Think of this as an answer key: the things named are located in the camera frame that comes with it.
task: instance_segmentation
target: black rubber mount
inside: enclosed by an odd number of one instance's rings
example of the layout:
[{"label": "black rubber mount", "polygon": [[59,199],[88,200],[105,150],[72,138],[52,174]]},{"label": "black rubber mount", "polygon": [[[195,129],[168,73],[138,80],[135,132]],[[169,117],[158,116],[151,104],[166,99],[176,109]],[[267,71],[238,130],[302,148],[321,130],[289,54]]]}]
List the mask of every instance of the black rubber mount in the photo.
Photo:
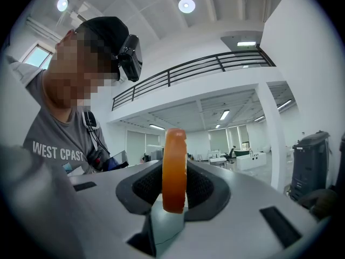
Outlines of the black rubber mount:
[{"label": "black rubber mount", "polygon": [[[162,160],[118,184],[116,196],[133,214],[147,215],[162,191]],[[220,177],[187,162],[188,211],[184,220],[207,221],[227,205],[230,189]]]}]

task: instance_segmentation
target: recessed ceiling light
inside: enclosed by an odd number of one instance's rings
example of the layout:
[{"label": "recessed ceiling light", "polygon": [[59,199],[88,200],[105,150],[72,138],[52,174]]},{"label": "recessed ceiling light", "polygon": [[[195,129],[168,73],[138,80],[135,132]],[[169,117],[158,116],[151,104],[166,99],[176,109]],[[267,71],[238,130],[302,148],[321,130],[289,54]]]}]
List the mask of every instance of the recessed ceiling light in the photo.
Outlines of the recessed ceiling light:
[{"label": "recessed ceiling light", "polygon": [[237,46],[255,46],[257,43],[255,41],[238,42]]},{"label": "recessed ceiling light", "polygon": [[162,128],[162,127],[158,127],[158,126],[156,126],[156,125],[150,125],[150,127],[154,127],[154,128],[157,128],[158,130],[164,130],[165,128]]},{"label": "recessed ceiling light", "polygon": [[183,13],[191,13],[195,9],[195,3],[193,0],[181,0],[178,3],[178,8]]},{"label": "recessed ceiling light", "polygon": [[224,120],[224,119],[226,118],[226,116],[228,115],[229,111],[230,111],[230,110],[224,111],[223,114],[222,114],[222,117],[221,117],[220,119],[221,119],[221,120]]},{"label": "recessed ceiling light", "polygon": [[68,6],[68,0],[59,0],[57,7],[59,11],[65,11]]},{"label": "recessed ceiling light", "polygon": [[255,121],[259,121],[259,120],[261,120],[261,119],[264,118],[264,117],[265,117],[265,116],[261,116],[261,117],[259,117],[258,119],[255,119],[254,122],[255,122]]},{"label": "recessed ceiling light", "polygon": [[278,107],[278,110],[280,110],[282,107],[286,106],[289,103],[291,103],[291,100],[287,101],[286,103],[284,103],[280,107]]}]

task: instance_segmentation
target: head-mounted camera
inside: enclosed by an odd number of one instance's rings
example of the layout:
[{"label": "head-mounted camera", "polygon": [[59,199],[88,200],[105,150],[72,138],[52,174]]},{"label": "head-mounted camera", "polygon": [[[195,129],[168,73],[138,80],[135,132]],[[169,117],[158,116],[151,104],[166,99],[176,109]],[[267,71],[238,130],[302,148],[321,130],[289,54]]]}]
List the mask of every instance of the head-mounted camera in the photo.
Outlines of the head-mounted camera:
[{"label": "head-mounted camera", "polygon": [[128,80],[138,81],[140,78],[142,57],[139,37],[129,35],[123,43],[117,56],[118,66],[124,70]]}]

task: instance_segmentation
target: orange wheel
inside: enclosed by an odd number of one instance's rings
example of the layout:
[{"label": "orange wheel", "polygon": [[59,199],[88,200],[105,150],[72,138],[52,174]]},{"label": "orange wheel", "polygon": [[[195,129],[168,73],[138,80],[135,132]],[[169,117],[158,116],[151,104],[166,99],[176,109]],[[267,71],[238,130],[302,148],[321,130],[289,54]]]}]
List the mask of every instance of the orange wheel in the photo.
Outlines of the orange wheel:
[{"label": "orange wheel", "polygon": [[187,145],[185,131],[171,128],[165,137],[162,197],[163,208],[182,213],[187,189]]}]

